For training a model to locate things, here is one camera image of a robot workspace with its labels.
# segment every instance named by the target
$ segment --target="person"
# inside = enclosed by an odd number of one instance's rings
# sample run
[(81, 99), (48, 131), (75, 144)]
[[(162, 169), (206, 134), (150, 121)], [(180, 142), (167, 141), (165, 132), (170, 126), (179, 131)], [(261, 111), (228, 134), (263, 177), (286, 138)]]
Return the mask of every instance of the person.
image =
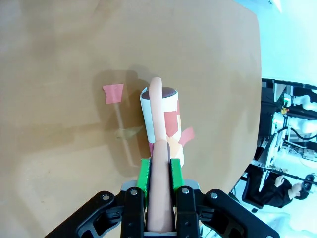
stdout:
[(301, 183), (292, 185), (284, 176), (272, 172), (265, 180), (261, 192), (258, 192), (262, 177), (261, 170), (253, 168), (247, 172), (250, 177), (250, 195), (263, 205), (282, 208), (294, 198), (303, 200), (309, 194), (302, 190)]

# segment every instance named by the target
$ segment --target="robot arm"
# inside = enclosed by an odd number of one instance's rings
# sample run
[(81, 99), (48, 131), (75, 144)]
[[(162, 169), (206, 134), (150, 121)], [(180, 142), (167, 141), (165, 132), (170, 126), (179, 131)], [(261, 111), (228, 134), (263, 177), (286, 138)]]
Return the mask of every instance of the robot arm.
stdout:
[(279, 234), (254, 216), (227, 194), (213, 189), (203, 194), (196, 182), (184, 181), (179, 159), (172, 159), (171, 198), (176, 208), (172, 230), (154, 233), (148, 230), (151, 193), (142, 185), (143, 175), (151, 176), (151, 161), (142, 163), (138, 182), (123, 187), (118, 195), (108, 191), (97, 193), (73, 215), (50, 232), (46, 238), (102, 238), (121, 222), (121, 238), (199, 238), (199, 220), (223, 238), (279, 238)]

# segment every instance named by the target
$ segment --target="pink sticky note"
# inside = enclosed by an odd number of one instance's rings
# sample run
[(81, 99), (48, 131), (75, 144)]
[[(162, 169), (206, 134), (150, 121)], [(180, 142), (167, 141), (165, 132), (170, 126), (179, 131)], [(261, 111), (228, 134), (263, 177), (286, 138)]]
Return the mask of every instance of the pink sticky note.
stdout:
[(172, 137), (178, 131), (177, 112), (166, 112), (164, 117), (166, 134), (168, 137)]
[(180, 111), (179, 111), (179, 100), (177, 100), (177, 114), (180, 115)]
[(194, 129), (192, 127), (189, 127), (182, 132), (182, 135), (178, 143), (184, 146), (188, 141), (194, 139), (194, 137), (195, 137)]
[(149, 148), (150, 148), (150, 154), (152, 156), (152, 153), (153, 153), (153, 143), (150, 143), (149, 142)]
[(105, 85), (106, 104), (120, 103), (122, 98), (123, 84)]

